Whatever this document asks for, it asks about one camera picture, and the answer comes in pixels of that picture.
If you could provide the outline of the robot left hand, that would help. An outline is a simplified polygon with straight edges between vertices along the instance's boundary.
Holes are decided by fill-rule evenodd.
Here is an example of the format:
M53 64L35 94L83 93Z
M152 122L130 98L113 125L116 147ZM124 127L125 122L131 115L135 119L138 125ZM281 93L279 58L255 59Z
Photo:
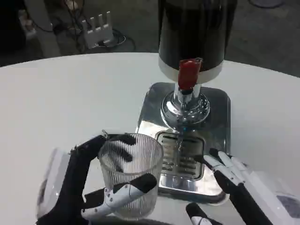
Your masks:
M90 163L106 143L134 146L131 134L102 134L75 146L69 153L52 152L37 198L37 225L90 225L148 194L157 178L143 174L129 182L83 195Z

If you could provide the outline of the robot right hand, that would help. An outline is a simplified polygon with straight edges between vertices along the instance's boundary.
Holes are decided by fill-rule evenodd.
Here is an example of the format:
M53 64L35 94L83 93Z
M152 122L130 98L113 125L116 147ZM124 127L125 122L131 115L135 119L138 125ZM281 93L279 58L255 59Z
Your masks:
M237 157L217 149L194 157L208 166L247 225L298 225L300 199L288 186L265 172L254 171Z

